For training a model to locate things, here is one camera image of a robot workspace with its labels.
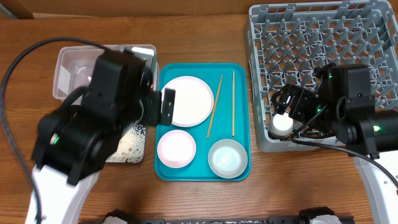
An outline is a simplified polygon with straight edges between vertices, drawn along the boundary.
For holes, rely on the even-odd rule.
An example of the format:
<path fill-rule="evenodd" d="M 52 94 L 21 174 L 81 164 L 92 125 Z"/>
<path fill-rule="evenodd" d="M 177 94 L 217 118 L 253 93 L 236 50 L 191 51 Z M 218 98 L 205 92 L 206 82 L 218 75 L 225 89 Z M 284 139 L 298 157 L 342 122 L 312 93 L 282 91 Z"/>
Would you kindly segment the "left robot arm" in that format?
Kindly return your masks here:
<path fill-rule="evenodd" d="M 172 123 L 175 92 L 152 89 L 155 65 L 152 49 L 105 50 L 90 84 L 39 121 L 27 223 L 76 223 L 124 134 L 138 124 Z"/>

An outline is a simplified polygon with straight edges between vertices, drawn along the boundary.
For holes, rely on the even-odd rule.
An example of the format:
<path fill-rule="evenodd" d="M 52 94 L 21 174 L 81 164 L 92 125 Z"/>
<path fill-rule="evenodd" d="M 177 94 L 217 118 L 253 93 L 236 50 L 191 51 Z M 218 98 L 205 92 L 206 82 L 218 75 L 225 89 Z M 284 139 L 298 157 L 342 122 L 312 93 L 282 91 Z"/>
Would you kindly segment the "pink bowl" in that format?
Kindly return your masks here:
<path fill-rule="evenodd" d="M 186 131 L 172 130 L 165 133 L 157 144 L 157 155 L 167 167 L 178 169 L 187 166 L 195 157 L 197 146 Z"/>

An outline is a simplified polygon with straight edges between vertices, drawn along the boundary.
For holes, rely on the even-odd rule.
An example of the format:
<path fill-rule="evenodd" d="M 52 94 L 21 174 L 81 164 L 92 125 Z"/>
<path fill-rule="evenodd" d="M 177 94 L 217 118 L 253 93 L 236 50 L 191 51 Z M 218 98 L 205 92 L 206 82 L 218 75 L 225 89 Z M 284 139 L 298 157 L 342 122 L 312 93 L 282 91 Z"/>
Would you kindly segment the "white cup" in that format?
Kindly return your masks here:
<path fill-rule="evenodd" d="M 276 114 L 271 119 L 269 132 L 273 137 L 283 139 L 290 136 L 293 126 L 294 121 L 288 113 Z"/>

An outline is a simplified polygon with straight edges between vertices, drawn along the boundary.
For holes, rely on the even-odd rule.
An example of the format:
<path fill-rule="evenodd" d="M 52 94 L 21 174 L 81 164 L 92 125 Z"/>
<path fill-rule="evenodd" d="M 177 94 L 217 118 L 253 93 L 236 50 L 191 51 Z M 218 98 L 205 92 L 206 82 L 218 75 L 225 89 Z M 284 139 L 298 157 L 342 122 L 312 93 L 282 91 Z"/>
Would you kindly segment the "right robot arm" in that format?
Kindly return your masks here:
<path fill-rule="evenodd" d="M 366 65 L 330 63 L 314 73 L 318 90 L 286 84 L 271 98 L 275 113 L 302 123 L 292 142 L 352 156 L 373 222 L 397 223 L 397 111 L 376 111 Z"/>

